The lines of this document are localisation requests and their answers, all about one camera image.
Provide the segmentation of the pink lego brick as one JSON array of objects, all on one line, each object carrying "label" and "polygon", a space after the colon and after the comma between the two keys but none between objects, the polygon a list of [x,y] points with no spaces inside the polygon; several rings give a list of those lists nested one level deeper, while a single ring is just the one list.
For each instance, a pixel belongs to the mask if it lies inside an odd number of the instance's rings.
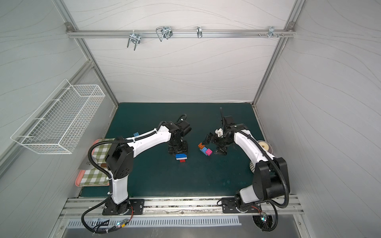
[{"label": "pink lego brick", "polygon": [[206,153],[207,156],[210,156],[210,155],[212,154],[212,150],[207,149],[207,150],[205,151],[205,153]]}]

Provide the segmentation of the dark blue lego brick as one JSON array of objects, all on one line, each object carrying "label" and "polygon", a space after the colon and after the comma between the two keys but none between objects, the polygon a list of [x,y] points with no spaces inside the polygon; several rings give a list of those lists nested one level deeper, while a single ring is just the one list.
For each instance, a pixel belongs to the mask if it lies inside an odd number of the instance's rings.
[{"label": "dark blue lego brick", "polygon": [[187,158],[187,155],[186,154],[176,154],[175,157],[176,158]]}]

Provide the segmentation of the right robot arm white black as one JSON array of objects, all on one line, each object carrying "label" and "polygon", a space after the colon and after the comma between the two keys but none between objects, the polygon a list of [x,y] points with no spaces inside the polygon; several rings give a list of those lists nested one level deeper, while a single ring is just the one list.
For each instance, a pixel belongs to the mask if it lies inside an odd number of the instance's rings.
[{"label": "right robot arm white black", "polygon": [[213,143],[215,154],[226,156],[228,147],[238,145],[254,166],[253,182],[235,195],[235,206],[240,212],[250,205],[267,202],[274,207],[286,208],[289,204],[289,177],[286,161],[267,152],[252,136],[246,125],[235,123],[231,116],[221,116],[222,127],[209,133],[202,145]]}]

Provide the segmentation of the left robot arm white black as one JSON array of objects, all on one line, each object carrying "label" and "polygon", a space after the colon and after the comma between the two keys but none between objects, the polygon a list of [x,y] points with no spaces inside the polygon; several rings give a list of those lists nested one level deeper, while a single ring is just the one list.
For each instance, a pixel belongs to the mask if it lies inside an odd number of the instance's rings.
[{"label": "left robot arm white black", "polygon": [[107,176],[110,183],[110,197],[105,202],[103,215],[125,215],[134,208],[128,192],[129,175],[133,171],[134,161],[145,151],[166,143],[168,153],[184,160],[188,153],[188,143],[184,137],[191,131],[185,120],[178,122],[160,122],[152,131],[137,137],[118,137],[111,142],[106,155]]}]

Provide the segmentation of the grey ribbed cup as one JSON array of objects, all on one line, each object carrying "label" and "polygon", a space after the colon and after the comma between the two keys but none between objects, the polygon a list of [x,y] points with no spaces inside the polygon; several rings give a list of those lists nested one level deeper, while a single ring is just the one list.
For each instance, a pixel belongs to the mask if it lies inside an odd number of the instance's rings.
[{"label": "grey ribbed cup", "polygon": [[255,166],[252,162],[250,162],[249,167],[250,167],[251,172],[254,173],[255,172]]}]

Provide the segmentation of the green table mat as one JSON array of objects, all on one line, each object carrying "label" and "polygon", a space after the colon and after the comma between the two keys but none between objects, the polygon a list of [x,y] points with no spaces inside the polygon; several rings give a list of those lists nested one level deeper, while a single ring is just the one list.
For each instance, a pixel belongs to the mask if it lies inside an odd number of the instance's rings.
[{"label": "green table mat", "polygon": [[128,181],[130,196],[229,196],[251,185],[250,160],[239,146],[230,146],[226,156],[206,156],[198,148],[207,134],[222,126],[221,115],[232,116],[237,124],[245,124],[255,139],[263,140],[249,103],[122,103],[106,138],[144,133],[161,121],[175,122],[182,114],[191,126],[185,136],[188,159],[177,161],[165,143],[138,155]]}]

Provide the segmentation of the metal hook clamp middle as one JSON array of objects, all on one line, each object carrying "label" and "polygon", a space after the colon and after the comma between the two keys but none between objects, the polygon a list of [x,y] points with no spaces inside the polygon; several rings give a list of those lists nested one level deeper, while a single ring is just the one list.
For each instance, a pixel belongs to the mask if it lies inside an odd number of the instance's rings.
[{"label": "metal hook clamp middle", "polygon": [[160,42],[163,41],[163,39],[170,39],[173,36],[172,28],[169,26],[161,26],[156,28],[155,30]]}]

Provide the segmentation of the metal hook clamp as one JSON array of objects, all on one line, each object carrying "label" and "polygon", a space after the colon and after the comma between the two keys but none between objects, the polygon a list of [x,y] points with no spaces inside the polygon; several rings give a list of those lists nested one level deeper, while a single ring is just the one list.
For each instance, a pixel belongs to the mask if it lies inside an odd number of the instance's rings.
[{"label": "metal hook clamp", "polygon": [[139,34],[137,34],[135,31],[133,31],[130,35],[129,35],[129,39],[128,39],[128,43],[127,43],[127,48],[129,46],[134,46],[134,51],[136,50],[138,44],[140,44],[141,42],[141,36]]},{"label": "metal hook clamp", "polygon": [[169,26],[161,26],[156,28],[155,30],[160,42],[163,41],[163,39],[170,39],[173,36],[172,28]]}]

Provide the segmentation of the metal hook clamp left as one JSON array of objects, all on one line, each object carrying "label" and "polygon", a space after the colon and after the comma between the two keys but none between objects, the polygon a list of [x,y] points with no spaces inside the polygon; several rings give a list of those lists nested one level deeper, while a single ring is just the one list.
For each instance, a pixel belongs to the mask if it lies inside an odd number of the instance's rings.
[{"label": "metal hook clamp left", "polygon": [[139,34],[137,34],[135,31],[133,31],[130,35],[129,35],[129,39],[128,39],[128,43],[127,43],[127,48],[129,46],[134,46],[134,51],[136,50],[138,44],[140,44],[141,42],[141,36]]}]

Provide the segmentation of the white vent strip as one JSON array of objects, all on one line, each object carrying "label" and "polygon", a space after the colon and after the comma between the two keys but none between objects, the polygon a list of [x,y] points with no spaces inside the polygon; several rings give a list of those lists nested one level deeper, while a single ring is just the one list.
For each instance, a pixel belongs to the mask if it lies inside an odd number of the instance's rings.
[{"label": "white vent strip", "polygon": [[[101,228],[121,225],[121,219],[95,218],[87,221],[91,228],[104,223]],[[199,216],[199,217],[134,217],[126,226],[131,228],[151,227],[222,227],[241,226],[238,216]],[[85,228],[80,219],[70,219],[67,228]]]}]

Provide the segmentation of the aluminium top crossbar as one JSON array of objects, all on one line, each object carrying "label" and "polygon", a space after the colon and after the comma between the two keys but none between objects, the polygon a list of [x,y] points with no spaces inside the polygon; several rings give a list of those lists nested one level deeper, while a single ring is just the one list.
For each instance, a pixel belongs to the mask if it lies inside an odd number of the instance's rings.
[{"label": "aluminium top crossbar", "polygon": [[[172,39],[197,39],[196,29],[191,30],[172,30]],[[78,30],[67,32],[69,38],[72,39],[106,39],[106,38],[129,38],[133,30]],[[135,30],[142,39],[157,39],[155,30]],[[260,38],[259,33],[267,33],[265,30],[206,30],[202,29],[202,38]],[[275,30],[276,33],[284,34],[283,38],[294,37],[296,31]]]}]

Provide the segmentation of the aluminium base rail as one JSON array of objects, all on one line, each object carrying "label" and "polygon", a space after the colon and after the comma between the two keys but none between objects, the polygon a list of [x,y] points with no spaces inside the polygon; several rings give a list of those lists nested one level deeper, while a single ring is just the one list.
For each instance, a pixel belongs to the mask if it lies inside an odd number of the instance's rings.
[{"label": "aluminium base rail", "polygon": [[[80,197],[69,198],[59,217],[60,218],[80,218],[88,209],[94,207],[103,201],[98,197]],[[208,216],[208,215],[228,215],[228,213],[237,213],[247,215],[249,213],[258,214],[264,212],[273,214],[274,208],[268,203],[261,203],[254,208],[249,206],[247,212],[239,212],[234,202],[228,204],[219,196],[201,196],[201,197],[141,197],[130,200],[132,208],[124,216],[134,213],[134,216]]]}]

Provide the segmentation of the metal bracket clamp right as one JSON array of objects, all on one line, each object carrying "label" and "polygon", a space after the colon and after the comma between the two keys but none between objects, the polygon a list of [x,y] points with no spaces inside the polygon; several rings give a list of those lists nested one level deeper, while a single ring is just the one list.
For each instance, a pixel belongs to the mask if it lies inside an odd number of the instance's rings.
[{"label": "metal bracket clamp right", "polygon": [[267,38],[282,38],[282,37],[284,37],[284,34],[276,33],[275,28],[273,26],[271,26],[268,29],[267,33],[264,33],[264,34],[259,33],[258,36],[259,37],[267,37]]}]

